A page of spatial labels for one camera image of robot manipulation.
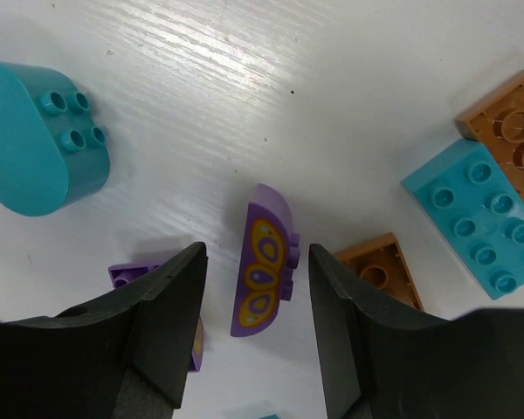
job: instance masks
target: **purple brick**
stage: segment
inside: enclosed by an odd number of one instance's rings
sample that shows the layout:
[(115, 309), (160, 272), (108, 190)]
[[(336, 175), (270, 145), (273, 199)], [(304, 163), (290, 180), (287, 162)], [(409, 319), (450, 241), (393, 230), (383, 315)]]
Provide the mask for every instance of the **purple brick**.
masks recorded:
[[(159, 266), (164, 264), (161, 263), (148, 263), (148, 264), (114, 264), (108, 268), (108, 274), (111, 277), (111, 282), (114, 288), (120, 288), (139, 277), (144, 276), (146, 273), (152, 272)], [(203, 358), (203, 323), (202, 319), (198, 319), (198, 327), (196, 329), (196, 337), (194, 338), (194, 346), (192, 347), (192, 356), (190, 357), (189, 371), (197, 373), (200, 371), (202, 366)]]
[(279, 302), (291, 299), (299, 243), (286, 200), (275, 189), (257, 185), (246, 215), (231, 336), (262, 332), (275, 320)]

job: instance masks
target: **teal curved brick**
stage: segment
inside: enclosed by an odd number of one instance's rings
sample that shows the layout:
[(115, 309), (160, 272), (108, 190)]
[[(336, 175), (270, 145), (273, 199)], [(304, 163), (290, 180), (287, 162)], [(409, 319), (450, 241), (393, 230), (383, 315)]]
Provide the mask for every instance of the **teal curved brick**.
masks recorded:
[(110, 160), (91, 110), (62, 73), (0, 63), (0, 203), (43, 216), (105, 184)]
[(483, 144), (455, 142), (402, 185), (489, 297), (524, 284), (524, 202)]

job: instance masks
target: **teal rectangular brick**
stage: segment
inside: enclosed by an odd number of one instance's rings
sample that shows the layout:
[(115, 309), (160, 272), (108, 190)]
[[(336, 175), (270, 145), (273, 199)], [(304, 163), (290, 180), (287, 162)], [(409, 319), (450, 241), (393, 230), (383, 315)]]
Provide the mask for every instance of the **teal rectangular brick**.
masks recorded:
[(524, 202), (483, 144), (455, 142), (402, 185), (489, 297), (524, 284)]

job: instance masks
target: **white table surface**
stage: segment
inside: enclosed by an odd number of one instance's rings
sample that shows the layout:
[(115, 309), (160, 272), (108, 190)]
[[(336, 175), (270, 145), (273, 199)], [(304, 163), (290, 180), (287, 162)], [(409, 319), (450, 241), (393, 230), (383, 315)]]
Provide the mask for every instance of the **white table surface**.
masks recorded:
[[(445, 318), (524, 306), (524, 286), (491, 301), (399, 184), (524, 68), (524, 1), (3, 0), (0, 60), (89, 92), (113, 161), (100, 193), (51, 216), (0, 206), (0, 319), (55, 315), (108, 292), (111, 264), (204, 241), (207, 348), (176, 419), (325, 417), (313, 242), (393, 231), (426, 311)], [(302, 258), (274, 324), (233, 339), (257, 182), (290, 203)]]

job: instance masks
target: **toy block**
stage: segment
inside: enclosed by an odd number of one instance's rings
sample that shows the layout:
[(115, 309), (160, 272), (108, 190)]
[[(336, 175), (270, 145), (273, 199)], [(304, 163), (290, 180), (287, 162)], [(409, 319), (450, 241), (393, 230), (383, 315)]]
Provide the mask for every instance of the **toy block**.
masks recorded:
[(92, 104), (60, 72), (0, 63), (0, 203), (43, 216), (107, 181), (106, 136)]
[(410, 270), (392, 233), (348, 247), (334, 256), (361, 279), (423, 311)]
[(524, 71), (456, 119), (464, 137), (486, 145), (524, 201)]
[[(135, 281), (139, 277), (152, 272), (161, 266), (164, 262), (146, 263), (146, 264), (114, 264), (108, 268), (108, 275), (111, 278), (114, 288), (121, 288), (124, 285)], [(203, 323), (202, 319), (198, 319), (198, 326), (196, 327), (196, 336), (194, 338), (194, 346), (192, 347), (192, 356), (190, 357), (189, 371), (197, 373), (200, 371), (203, 359)]]
[(291, 300), (299, 242), (286, 200), (275, 189), (257, 185), (246, 214), (231, 336), (262, 332), (278, 315), (279, 301)]
[(489, 297), (524, 284), (524, 202), (486, 146), (459, 140), (402, 184)]

